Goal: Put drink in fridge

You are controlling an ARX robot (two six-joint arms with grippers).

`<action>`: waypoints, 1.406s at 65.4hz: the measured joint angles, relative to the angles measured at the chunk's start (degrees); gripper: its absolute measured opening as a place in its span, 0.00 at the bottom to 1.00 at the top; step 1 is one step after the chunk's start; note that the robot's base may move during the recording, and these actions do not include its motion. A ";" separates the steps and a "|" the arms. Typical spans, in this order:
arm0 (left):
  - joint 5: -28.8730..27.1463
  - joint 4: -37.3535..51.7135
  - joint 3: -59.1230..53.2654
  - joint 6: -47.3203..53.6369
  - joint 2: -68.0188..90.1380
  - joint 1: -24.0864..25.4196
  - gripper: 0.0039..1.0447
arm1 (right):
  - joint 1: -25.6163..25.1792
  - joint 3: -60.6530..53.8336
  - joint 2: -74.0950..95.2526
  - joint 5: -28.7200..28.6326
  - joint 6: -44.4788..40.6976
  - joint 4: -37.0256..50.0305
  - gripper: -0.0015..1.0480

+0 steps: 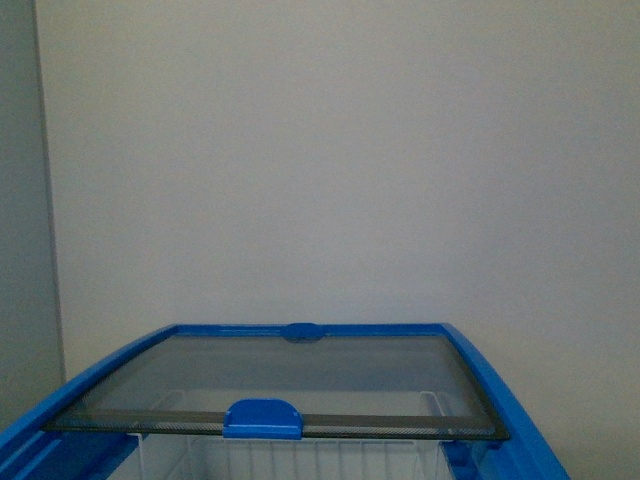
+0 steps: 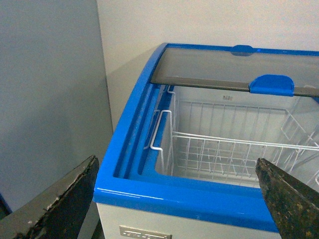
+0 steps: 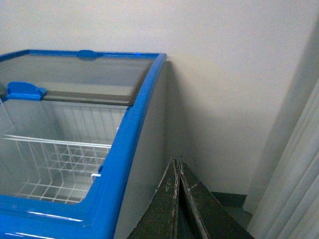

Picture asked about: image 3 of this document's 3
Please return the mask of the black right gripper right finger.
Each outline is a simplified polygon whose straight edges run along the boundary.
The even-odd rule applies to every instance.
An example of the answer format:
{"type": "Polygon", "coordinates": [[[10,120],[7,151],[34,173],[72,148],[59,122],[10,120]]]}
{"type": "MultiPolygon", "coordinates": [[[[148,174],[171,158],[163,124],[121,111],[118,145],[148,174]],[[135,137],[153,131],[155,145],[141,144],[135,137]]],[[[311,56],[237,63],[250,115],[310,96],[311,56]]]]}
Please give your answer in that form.
{"type": "Polygon", "coordinates": [[[179,172],[179,205],[192,239],[252,238],[183,161],[179,172]]]}

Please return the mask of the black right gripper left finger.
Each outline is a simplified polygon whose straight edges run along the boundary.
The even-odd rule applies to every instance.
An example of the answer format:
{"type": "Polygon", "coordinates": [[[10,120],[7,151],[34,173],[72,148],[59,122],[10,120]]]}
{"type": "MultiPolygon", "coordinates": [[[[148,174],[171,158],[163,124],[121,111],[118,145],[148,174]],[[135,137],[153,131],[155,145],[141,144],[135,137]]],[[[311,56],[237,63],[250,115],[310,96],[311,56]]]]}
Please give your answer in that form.
{"type": "Polygon", "coordinates": [[[179,206],[179,170],[177,161],[169,162],[156,189],[150,205],[130,239],[175,239],[177,238],[179,206]]]}

